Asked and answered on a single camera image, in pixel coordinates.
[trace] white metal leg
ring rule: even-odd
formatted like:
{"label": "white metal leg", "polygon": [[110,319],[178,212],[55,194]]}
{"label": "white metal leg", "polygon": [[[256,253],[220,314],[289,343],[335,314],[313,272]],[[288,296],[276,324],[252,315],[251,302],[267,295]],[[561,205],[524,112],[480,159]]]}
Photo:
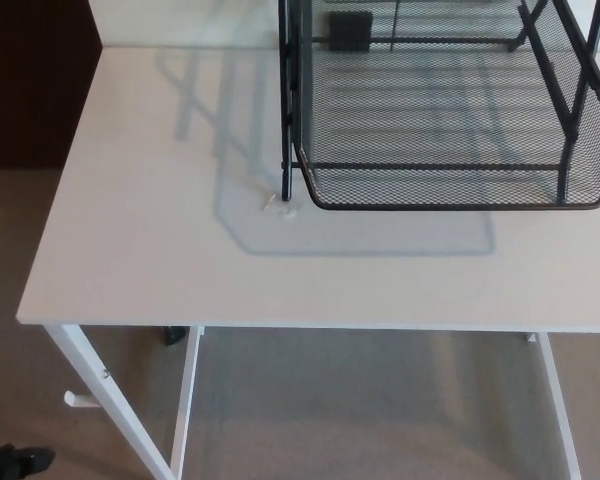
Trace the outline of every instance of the white metal leg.
{"label": "white metal leg", "polygon": [[191,327],[187,340],[187,356],[184,360],[184,372],[182,373],[178,418],[176,419],[173,449],[171,450],[171,471],[177,480],[182,478],[185,446],[189,432],[189,417],[191,415],[191,400],[193,399],[193,385],[196,378],[198,350],[202,335],[204,335],[204,327]]}
{"label": "white metal leg", "polygon": [[176,480],[82,329],[78,325],[45,328],[156,480]]}
{"label": "white metal leg", "polygon": [[540,346],[540,352],[542,354],[545,373],[547,374],[549,390],[551,391],[551,398],[553,400],[553,407],[555,410],[556,420],[558,422],[558,428],[560,430],[562,449],[567,470],[569,472],[569,478],[571,480],[581,480],[582,477],[580,475],[578,457],[576,456],[576,447],[573,443],[573,435],[571,434],[571,427],[569,426],[567,408],[564,404],[562,389],[560,388],[558,370],[556,369],[556,363],[553,358],[551,343],[549,342],[549,335],[547,333],[538,333],[537,339]]}

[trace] white tabletop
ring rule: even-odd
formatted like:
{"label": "white tabletop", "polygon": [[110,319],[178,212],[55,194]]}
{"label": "white tabletop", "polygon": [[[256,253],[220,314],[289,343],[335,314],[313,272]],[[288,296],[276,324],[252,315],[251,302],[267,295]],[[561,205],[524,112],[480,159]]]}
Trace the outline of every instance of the white tabletop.
{"label": "white tabletop", "polygon": [[600,332],[600,209],[265,207],[278,95],[275,51],[105,50],[18,319]]}

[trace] black mesh basket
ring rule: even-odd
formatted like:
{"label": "black mesh basket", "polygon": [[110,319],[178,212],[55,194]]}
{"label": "black mesh basket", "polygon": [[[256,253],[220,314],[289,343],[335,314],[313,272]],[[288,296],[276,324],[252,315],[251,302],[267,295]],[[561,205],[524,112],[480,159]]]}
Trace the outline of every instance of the black mesh basket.
{"label": "black mesh basket", "polygon": [[599,35],[600,0],[588,39],[566,0],[280,0],[283,199],[599,206]]}

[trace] floor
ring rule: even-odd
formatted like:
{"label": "floor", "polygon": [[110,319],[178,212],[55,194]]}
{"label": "floor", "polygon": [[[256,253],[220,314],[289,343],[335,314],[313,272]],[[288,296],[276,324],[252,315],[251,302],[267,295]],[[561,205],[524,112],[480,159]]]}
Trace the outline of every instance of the floor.
{"label": "floor", "polygon": [[[59,174],[0,172],[0,445],[49,445],[42,479],[148,475],[40,328],[15,311]],[[87,334],[170,450],[184,345]],[[600,480],[600,335],[552,336],[583,478]],[[519,335],[207,329],[185,479],[557,479],[537,349]]]}

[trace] wire mesh desk organizer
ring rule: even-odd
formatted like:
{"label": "wire mesh desk organizer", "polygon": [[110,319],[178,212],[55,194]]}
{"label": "wire mesh desk organizer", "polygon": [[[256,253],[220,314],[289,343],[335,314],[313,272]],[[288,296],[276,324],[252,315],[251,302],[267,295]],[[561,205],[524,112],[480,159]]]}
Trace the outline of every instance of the wire mesh desk organizer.
{"label": "wire mesh desk organizer", "polygon": [[282,199],[600,206],[600,38],[567,0],[279,0]]}

